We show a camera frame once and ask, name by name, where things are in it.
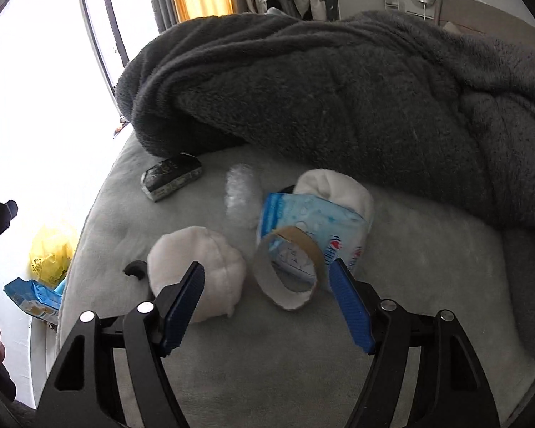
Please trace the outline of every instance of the fluffy dark gray blanket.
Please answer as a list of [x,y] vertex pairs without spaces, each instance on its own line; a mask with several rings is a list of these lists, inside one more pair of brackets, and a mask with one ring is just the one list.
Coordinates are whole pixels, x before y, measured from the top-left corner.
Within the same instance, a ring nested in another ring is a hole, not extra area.
[[156,156],[243,139],[503,229],[535,357],[535,52],[398,13],[210,17],[148,44],[116,95]]

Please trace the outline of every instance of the mattress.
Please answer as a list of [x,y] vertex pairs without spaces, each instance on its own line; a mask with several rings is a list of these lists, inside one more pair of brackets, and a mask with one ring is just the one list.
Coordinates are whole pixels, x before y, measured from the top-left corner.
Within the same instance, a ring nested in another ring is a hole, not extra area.
[[[132,134],[100,189],[72,261],[61,307],[58,346],[78,316],[124,314],[148,297],[148,284],[123,268],[146,256],[158,238],[186,226],[223,233],[249,261],[255,232],[226,217],[226,172],[251,165],[262,189],[293,185],[308,167],[252,146],[200,157],[204,175],[153,203],[141,174],[157,159]],[[500,234],[448,205],[365,184],[376,213],[355,277],[414,313],[451,309],[468,334],[505,422],[535,380],[535,361],[521,347],[509,300]],[[142,426],[124,352],[115,352],[123,408]],[[419,352],[411,351],[392,426],[404,426]],[[231,318],[188,327],[163,363],[192,428],[342,427],[362,389],[372,358],[356,347],[331,293],[318,291],[288,312],[263,295],[248,275]]]

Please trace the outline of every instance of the yellow plastic bag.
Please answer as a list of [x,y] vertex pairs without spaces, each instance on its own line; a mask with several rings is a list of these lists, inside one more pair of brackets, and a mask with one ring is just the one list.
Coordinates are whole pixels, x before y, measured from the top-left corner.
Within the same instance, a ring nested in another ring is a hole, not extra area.
[[31,273],[35,280],[55,288],[67,274],[77,239],[75,229],[65,222],[41,227],[29,251]]

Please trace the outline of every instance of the white fabric ball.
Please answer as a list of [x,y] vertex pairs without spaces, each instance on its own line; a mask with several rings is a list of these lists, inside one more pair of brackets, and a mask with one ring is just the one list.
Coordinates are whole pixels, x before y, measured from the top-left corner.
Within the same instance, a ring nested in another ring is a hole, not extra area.
[[204,267],[204,291],[190,323],[234,313],[242,295],[246,262],[226,238],[205,227],[187,227],[163,235],[148,254],[148,281],[154,296],[179,283],[190,264]]

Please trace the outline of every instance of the blue gripper pad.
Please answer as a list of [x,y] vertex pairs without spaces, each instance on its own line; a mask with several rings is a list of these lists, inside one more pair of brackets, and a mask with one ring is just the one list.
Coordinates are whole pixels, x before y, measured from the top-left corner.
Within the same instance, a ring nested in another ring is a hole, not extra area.
[[351,279],[351,274],[339,260],[329,266],[329,283],[352,339],[365,353],[372,354],[376,343],[371,334],[371,318],[352,283],[355,280]]
[[181,280],[178,296],[164,319],[164,336],[160,342],[162,356],[168,356],[172,349],[180,346],[194,309],[204,291],[204,279],[204,267],[198,264]]

